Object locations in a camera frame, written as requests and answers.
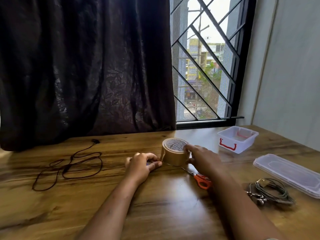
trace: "clear plastic lid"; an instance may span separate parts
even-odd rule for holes
[[[320,174],[274,154],[254,160],[253,165],[307,195],[320,199]]]

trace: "scissors blade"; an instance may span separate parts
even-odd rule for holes
[[[188,170],[184,169],[183,167],[181,167],[184,171],[186,171],[188,174],[190,174],[191,176],[194,176],[193,173],[189,172]]]

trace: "scissors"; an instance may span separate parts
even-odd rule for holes
[[[209,180],[208,177],[200,175],[200,174],[195,174],[192,172],[189,172],[188,170],[184,169],[181,167],[184,171],[186,171],[188,174],[194,177],[194,179],[197,181],[198,186],[204,190],[207,190],[211,187],[212,182]]]

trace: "red container handle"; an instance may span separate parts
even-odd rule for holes
[[[220,138],[220,145],[222,145],[222,146],[224,146],[225,148],[228,148],[228,149],[230,149],[230,150],[233,150],[233,151],[235,151],[236,150],[236,148],[237,148],[237,144],[234,144],[234,148],[232,148],[232,147],[229,147],[229,146],[227,146],[227,145],[225,145],[225,144],[222,144],[222,138]]]

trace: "tape roll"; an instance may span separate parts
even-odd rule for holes
[[[190,157],[189,151],[184,151],[183,147],[187,141],[179,138],[167,138],[162,142],[161,161],[173,166],[182,166]]]

